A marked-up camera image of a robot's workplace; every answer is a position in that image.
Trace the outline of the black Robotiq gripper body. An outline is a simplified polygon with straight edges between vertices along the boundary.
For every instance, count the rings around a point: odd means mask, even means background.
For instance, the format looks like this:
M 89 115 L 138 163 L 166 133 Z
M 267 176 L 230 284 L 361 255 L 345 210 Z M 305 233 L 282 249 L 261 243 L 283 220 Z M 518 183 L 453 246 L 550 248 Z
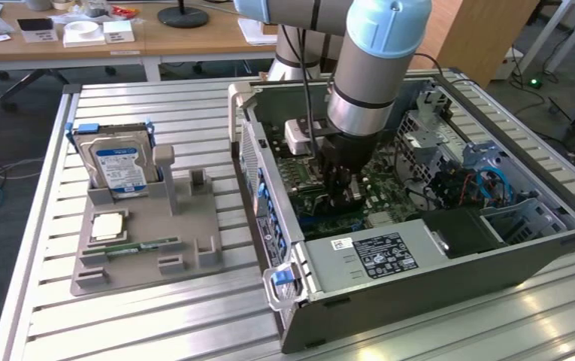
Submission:
M 343 132 L 327 135 L 319 156 L 322 170 L 343 168 L 347 171 L 362 171 L 371 161 L 378 140 L 378 135 L 353 136 Z

